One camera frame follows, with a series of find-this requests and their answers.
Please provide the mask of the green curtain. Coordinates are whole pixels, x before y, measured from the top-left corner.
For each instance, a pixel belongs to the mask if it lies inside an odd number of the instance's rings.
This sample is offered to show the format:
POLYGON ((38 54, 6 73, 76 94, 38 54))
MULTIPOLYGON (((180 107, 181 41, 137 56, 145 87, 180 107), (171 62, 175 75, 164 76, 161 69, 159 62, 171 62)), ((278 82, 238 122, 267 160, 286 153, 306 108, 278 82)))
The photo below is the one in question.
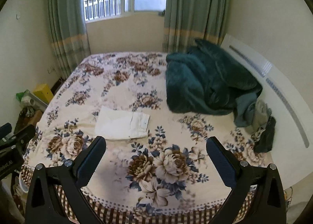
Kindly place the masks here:
POLYGON ((162 49, 184 52, 195 39, 220 45, 230 0, 167 0, 162 49))
POLYGON ((47 5, 53 54, 66 79, 91 54, 83 0, 47 0, 47 5))

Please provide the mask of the dark teal plush blanket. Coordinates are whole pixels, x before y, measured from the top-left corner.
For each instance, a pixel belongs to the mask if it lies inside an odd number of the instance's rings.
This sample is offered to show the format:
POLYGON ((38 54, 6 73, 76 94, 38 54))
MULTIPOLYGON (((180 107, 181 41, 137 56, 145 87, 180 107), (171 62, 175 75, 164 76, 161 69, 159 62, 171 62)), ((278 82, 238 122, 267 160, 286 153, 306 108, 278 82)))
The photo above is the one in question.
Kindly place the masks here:
POLYGON ((255 103, 263 87, 228 52, 196 39, 186 53, 166 57, 167 105, 174 113, 228 115, 237 127, 252 125, 255 103))

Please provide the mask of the green white clutter bag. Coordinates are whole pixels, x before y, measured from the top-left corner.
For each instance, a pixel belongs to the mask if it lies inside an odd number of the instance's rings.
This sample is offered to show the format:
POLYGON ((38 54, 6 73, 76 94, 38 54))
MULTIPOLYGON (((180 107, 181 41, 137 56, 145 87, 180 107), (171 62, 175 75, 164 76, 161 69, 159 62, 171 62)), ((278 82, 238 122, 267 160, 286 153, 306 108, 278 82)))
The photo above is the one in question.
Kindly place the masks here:
POLYGON ((22 107, 32 107, 35 111, 40 110, 43 113, 48 107, 48 104, 35 96, 35 94, 30 92, 29 90, 16 93, 15 97, 22 107))

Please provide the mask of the green curtain right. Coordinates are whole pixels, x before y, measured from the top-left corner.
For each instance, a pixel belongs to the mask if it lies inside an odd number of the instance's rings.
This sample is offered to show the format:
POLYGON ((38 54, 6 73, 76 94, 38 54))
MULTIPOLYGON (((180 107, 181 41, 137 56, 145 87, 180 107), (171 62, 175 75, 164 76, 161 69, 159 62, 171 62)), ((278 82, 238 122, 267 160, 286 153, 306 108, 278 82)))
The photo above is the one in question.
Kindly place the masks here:
POLYGON ((230 0, 167 0, 162 49, 184 52, 195 39, 220 45, 230 0))

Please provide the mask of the white pants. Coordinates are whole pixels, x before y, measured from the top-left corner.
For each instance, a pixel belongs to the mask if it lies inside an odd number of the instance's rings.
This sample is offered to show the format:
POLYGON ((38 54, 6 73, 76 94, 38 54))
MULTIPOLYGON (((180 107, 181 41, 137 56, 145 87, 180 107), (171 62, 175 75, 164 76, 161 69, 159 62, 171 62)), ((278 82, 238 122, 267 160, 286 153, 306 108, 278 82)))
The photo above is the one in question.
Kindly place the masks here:
POLYGON ((148 135, 150 115, 101 107, 94 133, 107 140, 130 140, 148 135))

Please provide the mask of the yellow box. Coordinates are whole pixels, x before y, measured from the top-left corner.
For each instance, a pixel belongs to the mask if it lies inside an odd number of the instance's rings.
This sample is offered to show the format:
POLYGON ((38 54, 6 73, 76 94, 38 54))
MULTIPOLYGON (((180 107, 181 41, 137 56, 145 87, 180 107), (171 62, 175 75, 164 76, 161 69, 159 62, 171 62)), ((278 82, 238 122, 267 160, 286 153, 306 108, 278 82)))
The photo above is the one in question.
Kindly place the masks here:
POLYGON ((54 97, 48 84, 37 85, 32 93, 46 104, 49 104, 54 97))

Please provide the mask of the green curtain left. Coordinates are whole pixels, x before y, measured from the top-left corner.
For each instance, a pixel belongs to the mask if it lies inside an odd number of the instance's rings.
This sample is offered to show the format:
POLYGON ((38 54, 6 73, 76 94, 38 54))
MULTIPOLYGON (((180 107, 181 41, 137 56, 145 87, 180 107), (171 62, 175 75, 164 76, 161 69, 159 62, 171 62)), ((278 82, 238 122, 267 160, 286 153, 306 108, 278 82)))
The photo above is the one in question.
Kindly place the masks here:
POLYGON ((91 54, 83 0, 47 0, 47 5, 53 54, 66 79, 91 54))

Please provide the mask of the dark clothes pile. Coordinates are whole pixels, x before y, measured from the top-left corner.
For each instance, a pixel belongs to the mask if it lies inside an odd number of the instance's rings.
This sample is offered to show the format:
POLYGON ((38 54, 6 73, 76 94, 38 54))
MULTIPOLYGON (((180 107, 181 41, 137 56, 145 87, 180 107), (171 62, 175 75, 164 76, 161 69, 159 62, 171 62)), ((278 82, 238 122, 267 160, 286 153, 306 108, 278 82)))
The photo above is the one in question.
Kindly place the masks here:
POLYGON ((255 153, 267 153, 272 150, 275 125, 276 119, 272 116, 271 109, 263 100, 258 100, 255 104, 251 135, 255 153))

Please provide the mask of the white headboard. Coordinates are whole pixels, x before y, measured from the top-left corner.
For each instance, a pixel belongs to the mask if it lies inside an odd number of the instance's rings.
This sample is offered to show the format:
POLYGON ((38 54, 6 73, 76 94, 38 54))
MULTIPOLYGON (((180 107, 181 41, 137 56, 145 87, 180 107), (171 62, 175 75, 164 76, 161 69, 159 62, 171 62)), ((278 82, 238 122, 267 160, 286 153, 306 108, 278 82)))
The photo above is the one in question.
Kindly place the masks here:
POLYGON ((283 187, 295 185, 312 173, 312 111, 288 78, 260 53, 229 34, 221 46, 262 85, 260 99, 276 119, 272 160, 283 187))

